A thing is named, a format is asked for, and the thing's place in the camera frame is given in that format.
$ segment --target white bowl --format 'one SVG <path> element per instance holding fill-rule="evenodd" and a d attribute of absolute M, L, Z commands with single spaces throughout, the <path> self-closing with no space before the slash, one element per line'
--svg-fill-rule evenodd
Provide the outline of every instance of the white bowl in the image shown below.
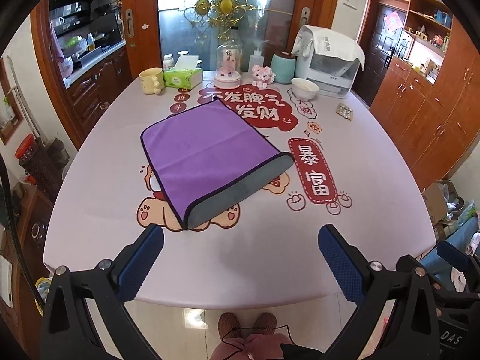
<path fill-rule="evenodd" d="M 300 100 L 311 100 L 313 99 L 320 88 L 314 82 L 308 81 L 307 79 L 292 79 L 292 91 L 295 96 Z"/>

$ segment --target teal canister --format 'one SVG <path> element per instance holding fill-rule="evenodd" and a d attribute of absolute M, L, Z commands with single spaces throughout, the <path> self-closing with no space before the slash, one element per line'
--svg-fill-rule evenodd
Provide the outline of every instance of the teal canister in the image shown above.
<path fill-rule="evenodd" d="M 276 74 L 275 82 L 290 84 L 295 75 L 295 56 L 288 52 L 277 52 L 272 58 L 272 71 Z"/>

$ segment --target pink pants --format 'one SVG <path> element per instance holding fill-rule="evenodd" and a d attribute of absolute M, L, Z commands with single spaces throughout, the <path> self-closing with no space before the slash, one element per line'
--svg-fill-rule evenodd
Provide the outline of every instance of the pink pants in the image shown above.
<path fill-rule="evenodd" d="M 225 341 L 239 349 L 243 349 L 242 352 L 232 356 L 229 360 L 249 360 L 248 353 L 253 356 L 254 360 L 283 359 L 280 344 L 292 343 L 283 334 L 251 334 L 246 340 L 243 338 L 229 338 Z M 213 351 L 210 360 L 223 360 L 236 351 L 237 349 L 233 346 L 221 342 Z"/>

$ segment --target green tissue box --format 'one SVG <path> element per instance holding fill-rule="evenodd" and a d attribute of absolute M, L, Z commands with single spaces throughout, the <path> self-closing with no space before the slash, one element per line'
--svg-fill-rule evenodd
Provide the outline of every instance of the green tissue box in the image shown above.
<path fill-rule="evenodd" d="M 195 70 L 172 68 L 163 73 L 166 86 L 171 88 L 193 89 L 203 81 L 203 69 Z"/>

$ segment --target white tablecloth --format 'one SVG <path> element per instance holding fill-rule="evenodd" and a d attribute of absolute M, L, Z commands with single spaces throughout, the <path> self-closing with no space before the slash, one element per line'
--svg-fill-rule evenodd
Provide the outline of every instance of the white tablecloth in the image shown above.
<path fill-rule="evenodd" d="M 133 243 L 141 225 L 157 221 L 166 226 L 165 246 L 137 299 L 241 309 L 339 291 L 318 249 L 324 224 L 333 223 L 369 261 L 388 269 L 402 255 L 417 256 L 435 244 L 407 165 L 365 106 L 352 94 L 342 99 L 354 112 L 349 121 L 335 113 L 339 99 L 299 102 L 290 86 L 279 84 L 269 89 L 280 93 L 241 87 L 220 95 L 253 125 L 273 126 L 259 131 L 279 150 L 296 150 L 297 166 L 202 231 L 176 232 L 155 177 L 149 177 L 140 134 L 172 112 L 195 107 L 199 97 L 200 103 L 208 100 L 212 87 L 205 79 L 188 96 L 173 88 L 147 96 L 136 79 L 116 99 L 84 142 L 58 195 L 44 254 L 50 269 L 94 268 Z M 312 175 L 309 181 L 306 173 L 314 171 L 329 180 L 322 184 Z M 322 202 L 325 197 L 329 203 Z"/>

